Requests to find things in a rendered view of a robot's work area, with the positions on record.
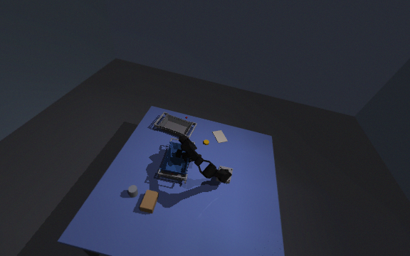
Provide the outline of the grey cylinder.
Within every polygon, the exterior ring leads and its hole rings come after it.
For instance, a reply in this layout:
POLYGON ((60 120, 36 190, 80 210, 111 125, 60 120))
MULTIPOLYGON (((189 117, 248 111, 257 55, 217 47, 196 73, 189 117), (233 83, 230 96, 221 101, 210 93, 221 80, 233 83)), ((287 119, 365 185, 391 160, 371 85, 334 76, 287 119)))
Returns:
POLYGON ((131 197, 136 197, 138 195, 138 190, 137 190, 137 186, 136 185, 131 185, 128 188, 129 194, 131 197))

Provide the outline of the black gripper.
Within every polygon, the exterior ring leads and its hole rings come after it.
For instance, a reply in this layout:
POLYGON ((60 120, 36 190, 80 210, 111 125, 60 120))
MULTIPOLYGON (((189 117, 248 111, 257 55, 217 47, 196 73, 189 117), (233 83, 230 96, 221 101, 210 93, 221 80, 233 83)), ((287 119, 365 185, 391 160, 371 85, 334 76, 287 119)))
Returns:
POLYGON ((186 158, 189 158, 189 162, 194 161, 194 160, 190 157, 190 155, 189 155, 187 152, 183 152, 183 153, 182 153, 182 150, 177 149, 177 152, 176 152, 176 156, 175 156, 175 157, 181 158, 181 155, 182 155, 182 159, 183 159, 185 162, 186 162, 186 158))

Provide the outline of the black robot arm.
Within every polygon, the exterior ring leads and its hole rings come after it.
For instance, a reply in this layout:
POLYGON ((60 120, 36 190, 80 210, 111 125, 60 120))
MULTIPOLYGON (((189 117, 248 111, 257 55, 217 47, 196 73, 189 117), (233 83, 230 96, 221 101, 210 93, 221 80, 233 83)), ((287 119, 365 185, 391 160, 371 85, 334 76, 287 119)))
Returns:
POLYGON ((179 141, 182 143, 182 151, 186 151, 190 155, 190 157, 194 160, 194 163, 199 167, 199 171, 203 176, 205 176, 206 178, 212 178, 213 176, 215 176, 219 181, 223 183, 225 183, 231 177, 232 174, 228 171, 228 169, 218 170, 210 161, 202 159, 195 151, 197 147, 194 143, 191 142, 189 138, 186 138, 183 135, 180 136, 179 141), (209 162, 209 165, 203 171, 201 171, 200 165, 203 161, 209 162))

